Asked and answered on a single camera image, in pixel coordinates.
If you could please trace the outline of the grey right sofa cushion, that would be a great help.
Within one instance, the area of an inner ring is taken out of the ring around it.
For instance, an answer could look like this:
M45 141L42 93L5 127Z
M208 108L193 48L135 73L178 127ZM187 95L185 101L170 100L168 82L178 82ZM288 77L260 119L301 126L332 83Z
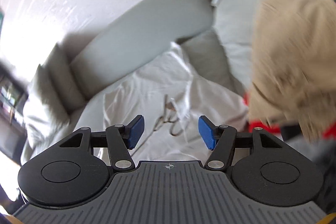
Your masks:
M224 48L231 74L247 90L251 84L252 32L261 0L220 0L214 29Z

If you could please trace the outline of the tan garment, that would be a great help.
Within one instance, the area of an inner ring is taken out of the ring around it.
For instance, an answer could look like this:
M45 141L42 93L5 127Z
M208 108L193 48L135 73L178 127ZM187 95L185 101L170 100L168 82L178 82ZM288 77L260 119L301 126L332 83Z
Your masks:
M248 117L335 107L335 1L263 0L252 37Z

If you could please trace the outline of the red garment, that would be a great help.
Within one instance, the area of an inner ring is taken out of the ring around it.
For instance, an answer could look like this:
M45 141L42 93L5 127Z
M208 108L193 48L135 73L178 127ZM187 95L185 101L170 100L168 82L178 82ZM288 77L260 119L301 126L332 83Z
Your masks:
M309 106L285 112L274 117L249 117L249 128L260 127L270 133L279 133L285 126L299 125L303 137L308 141L335 139L335 107L327 110L323 105Z

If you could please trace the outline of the white hoodie with drawstring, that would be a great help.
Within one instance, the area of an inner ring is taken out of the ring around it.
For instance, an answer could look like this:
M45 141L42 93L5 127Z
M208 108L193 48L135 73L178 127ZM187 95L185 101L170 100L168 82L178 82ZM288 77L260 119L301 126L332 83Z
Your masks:
M130 154L142 160L206 161L210 152L198 132L198 119L242 130L247 106L229 89L198 75L187 54L177 44L135 72L94 96L84 108L68 114L46 68L38 67L29 84L23 109L27 128L21 163L81 127L104 131L127 124L136 115L145 119L145 130Z

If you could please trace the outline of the beige left sofa pillow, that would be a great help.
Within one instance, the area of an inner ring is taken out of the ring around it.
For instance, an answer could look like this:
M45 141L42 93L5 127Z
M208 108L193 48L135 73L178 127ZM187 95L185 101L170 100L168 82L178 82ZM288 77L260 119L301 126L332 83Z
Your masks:
M86 100L79 89L62 48L55 44L42 67L47 71L60 102L68 113L83 107Z

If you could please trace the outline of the grey sofa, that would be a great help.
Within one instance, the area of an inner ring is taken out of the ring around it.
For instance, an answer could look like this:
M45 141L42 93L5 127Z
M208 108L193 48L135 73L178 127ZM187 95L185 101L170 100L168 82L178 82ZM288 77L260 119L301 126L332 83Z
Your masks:
M197 73L234 93L245 90L231 74L214 29L209 0L143 0L98 34L70 69L87 103L97 94L180 44Z

